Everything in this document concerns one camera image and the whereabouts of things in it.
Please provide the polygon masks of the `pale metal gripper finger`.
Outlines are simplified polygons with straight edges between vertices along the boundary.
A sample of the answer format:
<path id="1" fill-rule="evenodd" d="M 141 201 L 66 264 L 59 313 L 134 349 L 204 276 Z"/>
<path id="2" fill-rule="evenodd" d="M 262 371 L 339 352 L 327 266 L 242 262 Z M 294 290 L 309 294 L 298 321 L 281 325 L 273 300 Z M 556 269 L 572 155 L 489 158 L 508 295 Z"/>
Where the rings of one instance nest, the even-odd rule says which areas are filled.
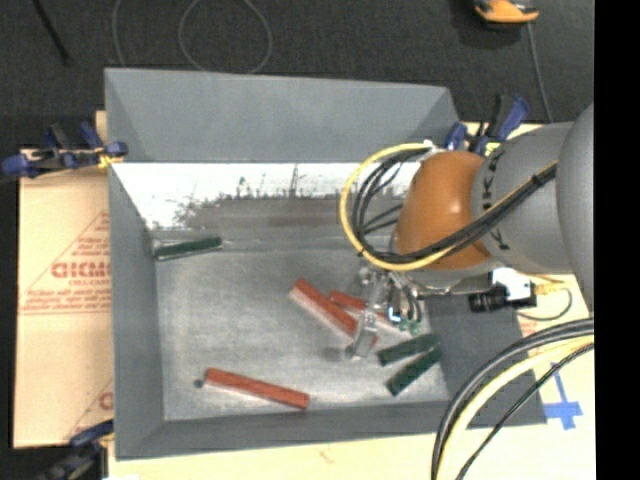
<path id="1" fill-rule="evenodd" d="M 366 358 L 378 339 L 375 316 L 365 316 L 362 328 L 362 356 Z"/>
<path id="2" fill-rule="evenodd" d="M 363 312 L 358 320 L 354 339 L 346 348 L 345 354 L 350 360 L 362 360 L 368 355 L 368 314 Z"/>

